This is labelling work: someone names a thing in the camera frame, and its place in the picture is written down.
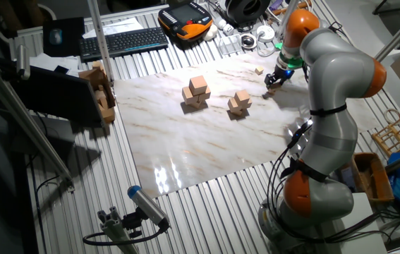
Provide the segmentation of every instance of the monitor screen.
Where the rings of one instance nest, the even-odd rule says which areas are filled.
[[[201,13],[191,8],[189,5],[183,5],[179,8],[171,10],[171,15],[181,23],[186,23],[187,20],[196,20],[198,18],[202,18]]]
[[[0,59],[0,65],[16,71],[13,61]],[[11,81],[11,85],[28,109],[84,127],[103,127],[104,120],[88,80],[31,66],[28,80]]]

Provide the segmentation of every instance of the keyboard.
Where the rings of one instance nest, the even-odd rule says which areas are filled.
[[[106,43],[110,57],[164,49],[169,45],[161,27],[106,35]],[[83,63],[101,59],[96,37],[79,40],[79,47]]]

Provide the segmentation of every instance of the paper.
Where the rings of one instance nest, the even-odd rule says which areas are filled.
[[[120,32],[129,32],[134,30],[143,29],[143,26],[139,24],[136,18],[129,18],[127,20],[120,21],[118,23],[105,25],[102,27],[104,35],[114,35]],[[95,30],[91,30],[86,34],[82,35],[84,39],[96,37]]]
[[[36,57],[30,57],[30,65],[49,71],[55,70],[57,66],[62,66],[68,69],[67,75],[75,77],[78,77],[78,73],[80,72],[78,69],[78,58],[75,56],[50,57],[45,53],[41,53]]]

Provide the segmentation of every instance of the white marble mat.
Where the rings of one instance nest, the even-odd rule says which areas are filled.
[[[288,126],[309,117],[302,70],[273,98],[263,99],[266,74],[277,55],[255,52],[199,66],[114,83],[142,187],[152,198],[276,159],[286,147]],[[263,66],[257,75],[254,70]],[[182,87],[203,75],[212,95],[200,110],[183,103]],[[227,102],[245,89],[253,105],[245,117]],[[379,127],[363,99],[348,99],[360,132]]]

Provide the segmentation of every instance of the computer monitor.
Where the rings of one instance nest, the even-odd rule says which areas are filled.
[[[16,72],[16,62],[0,58],[0,65]],[[30,67],[28,80],[10,81],[27,109],[76,122],[79,126],[105,126],[88,80]]]

